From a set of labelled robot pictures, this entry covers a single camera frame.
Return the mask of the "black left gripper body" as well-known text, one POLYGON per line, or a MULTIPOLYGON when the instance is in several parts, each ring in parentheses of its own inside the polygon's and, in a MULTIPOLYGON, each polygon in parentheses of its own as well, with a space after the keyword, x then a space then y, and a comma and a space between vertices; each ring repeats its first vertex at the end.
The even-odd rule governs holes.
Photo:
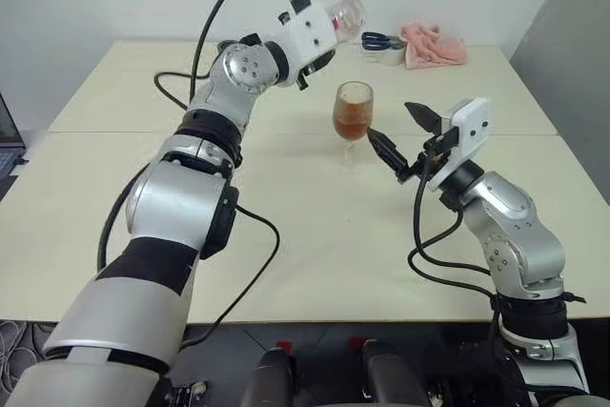
POLYGON ((330 50, 319 56, 316 60, 306 65, 297 75, 296 84, 301 91, 309 87, 306 77, 325 68, 335 57, 336 51, 330 50))

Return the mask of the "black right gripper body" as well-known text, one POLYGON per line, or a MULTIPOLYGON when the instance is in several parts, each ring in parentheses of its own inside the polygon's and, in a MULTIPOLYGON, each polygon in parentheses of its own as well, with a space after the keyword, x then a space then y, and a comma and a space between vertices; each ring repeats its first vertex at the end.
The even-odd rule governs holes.
POLYGON ((458 145, 458 127, 451 128, 447 133, 438 134, 423 144, 423 150, 418 154, 412 165, 404 166, 397 173, 397 181, 405 183, 412 177, 422 178, 424 167, 429 163, 425 181, 432 179, 448 162, 451 150, 458 145))

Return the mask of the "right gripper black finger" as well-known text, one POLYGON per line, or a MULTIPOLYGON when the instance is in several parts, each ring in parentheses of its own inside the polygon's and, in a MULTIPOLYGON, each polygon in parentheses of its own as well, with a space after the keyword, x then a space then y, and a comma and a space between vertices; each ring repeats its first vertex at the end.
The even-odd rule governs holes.
POLYGON ((367 129, 367 138, 378 158, 395 174, 399 184, 404 184, 412 176, 407 159, 397 150, 396 144, 384 133, 367 129))
POLYGON ((442 117, 430 107, 417 102, 405 102, 404 106, 424 131, 432 134, 442 134, 442 117))

